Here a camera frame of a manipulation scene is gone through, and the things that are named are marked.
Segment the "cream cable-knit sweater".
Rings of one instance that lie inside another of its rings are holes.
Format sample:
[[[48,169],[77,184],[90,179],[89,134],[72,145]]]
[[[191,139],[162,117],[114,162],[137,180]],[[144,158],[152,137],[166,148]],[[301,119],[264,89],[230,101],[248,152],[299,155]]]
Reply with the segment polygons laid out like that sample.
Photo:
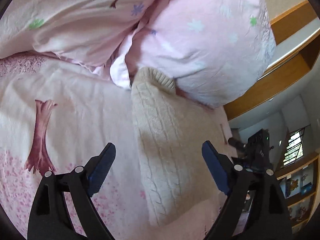
[[[202,144],[225,147],[227,119],[176,94],[175,82],[153,68],[135,75],[132,113],[149,221],[164,226],[219,193],[202,157]]]

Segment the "wooden bookshelf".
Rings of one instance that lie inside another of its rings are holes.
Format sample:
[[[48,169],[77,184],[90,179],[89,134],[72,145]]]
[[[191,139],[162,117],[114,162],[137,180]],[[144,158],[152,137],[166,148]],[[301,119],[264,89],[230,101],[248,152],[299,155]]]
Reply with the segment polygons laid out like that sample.
[[[286,200],[292,233],[297,234],[317,208],[319,193],[319,153],[312,152],[276,171]]]

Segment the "pink floral bed sheet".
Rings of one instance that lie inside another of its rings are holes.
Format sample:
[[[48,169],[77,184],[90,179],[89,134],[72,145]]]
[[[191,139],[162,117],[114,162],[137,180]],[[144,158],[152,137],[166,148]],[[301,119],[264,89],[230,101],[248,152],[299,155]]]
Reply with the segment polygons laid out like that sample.
[[[233,157],[229,124],[223,131],[225,147],[217,151]],[[23,237],[42,176],[85,165],[109,142],[116,159],[92,202],[114,238],[203,239],[225,201],[219,190],[167,225],[150,224],[131,90],[51,57],[1,60],[1,206]]]

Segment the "pink floral pillow front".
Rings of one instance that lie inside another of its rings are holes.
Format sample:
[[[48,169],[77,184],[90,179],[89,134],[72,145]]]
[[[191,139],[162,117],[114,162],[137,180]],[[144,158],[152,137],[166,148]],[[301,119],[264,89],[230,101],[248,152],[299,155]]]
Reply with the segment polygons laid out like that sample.
[[[110,76],[129,89],[141,68],[154,68],[215,108],[257,82],[275,47],[265,0],[158,0],[121,44]]]

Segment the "pink floral pillow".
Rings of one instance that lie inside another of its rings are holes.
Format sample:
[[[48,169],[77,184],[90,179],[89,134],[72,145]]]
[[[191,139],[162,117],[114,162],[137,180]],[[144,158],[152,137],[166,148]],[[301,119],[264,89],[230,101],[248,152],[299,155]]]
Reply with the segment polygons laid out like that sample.
[[[12,0],[1,18],[1,57],[52,53],[101,67],[154,0]]]
[[[265,0],[158,0],[121,44],[110,76],[129,89],[141,68],[154,68],[215,108],[257,82],[275,47]]]

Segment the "pink floral pillow back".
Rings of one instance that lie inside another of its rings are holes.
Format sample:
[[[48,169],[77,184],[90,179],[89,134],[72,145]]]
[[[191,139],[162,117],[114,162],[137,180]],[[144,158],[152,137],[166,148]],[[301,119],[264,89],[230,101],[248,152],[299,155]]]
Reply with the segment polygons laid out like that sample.
[[[1,57],[52,53],[101,67],[154,0],[12,0],[1,18]]]

